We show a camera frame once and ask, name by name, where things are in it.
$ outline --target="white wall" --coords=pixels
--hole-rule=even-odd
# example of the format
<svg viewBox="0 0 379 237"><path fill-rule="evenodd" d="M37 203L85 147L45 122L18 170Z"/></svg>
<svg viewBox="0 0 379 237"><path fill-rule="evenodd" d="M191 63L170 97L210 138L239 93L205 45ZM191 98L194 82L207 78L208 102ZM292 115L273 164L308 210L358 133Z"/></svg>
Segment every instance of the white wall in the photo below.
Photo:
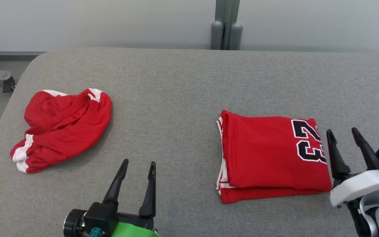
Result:
<svg viewBox="0 0 379 237"><path fill-rule="evenodd" d="M241 0L241 50L377 51L379 0Z"/></svg>
<svg viewBox="0 0 379 237"><path fill-rule="evenodd" d="M0 51L209 48L215 1L0 0Z"/></svg>

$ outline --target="folded red jersey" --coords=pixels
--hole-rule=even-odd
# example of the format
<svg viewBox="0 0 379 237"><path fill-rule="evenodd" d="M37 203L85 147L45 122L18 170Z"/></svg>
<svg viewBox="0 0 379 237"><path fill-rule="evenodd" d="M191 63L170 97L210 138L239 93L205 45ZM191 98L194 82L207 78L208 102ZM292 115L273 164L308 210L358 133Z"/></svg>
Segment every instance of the folded red jersey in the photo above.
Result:
<svg viewBox="0 0 379 237"><path fill-rule="evenodd" d="M313 118L243 117L223 111L217 125L223 157L216 189L223 203L331 190Z"/></svg>
<svg viewBox="0 0 379 237"><path fill-rule="evenodd" d="M39 91L25 109L31 128L11 150L12 161L19 171L37 173L77 156L99 141L111 113L111 99L101 90L79 95Z"/></svg>

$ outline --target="gray tabletop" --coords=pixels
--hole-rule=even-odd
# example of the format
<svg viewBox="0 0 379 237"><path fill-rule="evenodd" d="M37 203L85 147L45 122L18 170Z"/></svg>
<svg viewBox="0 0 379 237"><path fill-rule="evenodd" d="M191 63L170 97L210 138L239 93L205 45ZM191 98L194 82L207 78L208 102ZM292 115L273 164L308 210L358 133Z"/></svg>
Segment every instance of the gray tabletop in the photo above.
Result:
<svg viewBox="0 0 379 237"><path fill-rule="evenodd" d="M113 103L99 143L38 174L18 171L9 151L29 127L23 116L34 93L86 88L105 91ZM313 117L323 144L331 128L352 171L364 171L350 129L379 147L379 56L128 48L40 55L0 120L0 237L62 236L69 211L101 201L125 158L119 209L138 212L155 161L154 221L163 237L356 235L347 208L331 207L328 193L222 204L215 121L223 109Z"/></svg>

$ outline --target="white robotic arm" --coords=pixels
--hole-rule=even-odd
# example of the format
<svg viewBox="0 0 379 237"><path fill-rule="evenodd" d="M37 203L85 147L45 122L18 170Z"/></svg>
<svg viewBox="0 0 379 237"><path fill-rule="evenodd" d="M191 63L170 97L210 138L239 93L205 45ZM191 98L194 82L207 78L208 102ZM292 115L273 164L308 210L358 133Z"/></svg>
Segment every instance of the white robotic arm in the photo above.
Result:
<svg viewBox="0 0 379 237"><path fill-rule="evenodd" d="M347 205L359 237L379 237L379 150L375 153L358 129L352 128L352 133L364 155L367 171L350 174L337 149L337 141L328 130L329 158L335 179L330 202L334 207Z"/></svg>

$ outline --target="clothing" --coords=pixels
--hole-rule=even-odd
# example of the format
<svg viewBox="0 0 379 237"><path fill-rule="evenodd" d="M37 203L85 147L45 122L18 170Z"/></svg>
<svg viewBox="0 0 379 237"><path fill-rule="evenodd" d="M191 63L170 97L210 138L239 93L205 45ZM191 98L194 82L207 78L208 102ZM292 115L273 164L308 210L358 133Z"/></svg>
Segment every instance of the clothing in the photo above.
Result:
<svg viewBox="0 0 379 237"><path fill-rule="evenodd" d="M99 141L111 113L111 99L101 90L79 95L39 91L25 109L31 128L11 150L12 161L19 171L37 173L75 157Z"/></svg>
<svg viewBox="0 0 379 237"><path fill-rule="evenodd" d="M223 157L216 189L223 203L331 190L313 118L243 117L223 111L217 124Z"/></svg>

